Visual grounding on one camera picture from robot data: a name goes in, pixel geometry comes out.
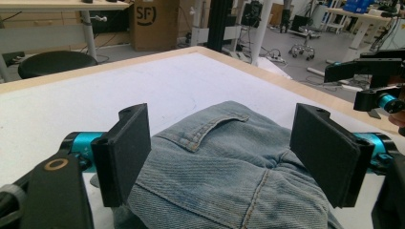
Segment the denim jeans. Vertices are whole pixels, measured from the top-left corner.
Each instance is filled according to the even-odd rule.
[[[152,137],[116,228],[342,228],[289,137],[236,102],[190,115]]]

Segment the table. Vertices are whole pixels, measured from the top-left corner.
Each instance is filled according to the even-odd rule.
[[[345,11],[343,9],[337,9],[337,8],[328,8],[327,12],[330,12],[332,14],[337,14],[337,15],[343,15],[344,18],[347,16],[357,17],[358,18],[357,22],[361,23],[361,26],[358,29],[357,34],[355,35],[352,43],[350,44],[349,50],[348,50],[346,56],[344,57],[344,59],[342,60],[342,62],[351,61],[355,58],[358,58],[360,53],[362,53],[364,51],[364,50],[360,49],[360,44],[371,24],[373,24],[373,29],[371,30],[371,32],[369,32],[367,38],[365,39],[365,42],[367,42],[367,43],[372,43],[373,38],[374,38],[376,32],[378,31],[378,29],[381,26],[386,25],[391,20],[390,18],[381,17],[378,15],[371,15],[368,13],[363,13],[363,14],[353,13],[353,12],[349,12],[349,11]],[[334,18],[334,17],[330,16],[328,18],[325,28],[327,28],[328,25],[331,24],[332,18]]]
[[[386,119],[375,121],[347,101],[192,47],[0,85],[0,186],[54,154],[67,134],[108,131],[123,108],[148,103],[154,135],[226,100],[245,104],[287,128],[292,127],[297,102],[319,106],[351,132],[382,132],[405,152],[402,136]],[[91,176],[84,175],[85,181]],[[357,206],[334,210],[346,228],[372,228],[368,211],[381,183],[382,177],[367,175]],[[102,207],[99,191],[87,189],[96,228],[112,228],[111,211]]]
[[[119,1],[111,3],[106,0],[94,0],[93,4],[82,3],[81,0],[2,0],[0,1],[0,12],[78,10],[82,16],[82,24],[0,30],[2,41],[0,53],[44,49],[86,42],[89,54],[96,59],[96,47],[89,10],[124,10],[127,7],[129,5],[126,3]],[[3,77],[5,82],[10,81],[2,55],[0,55],[0,76]]]

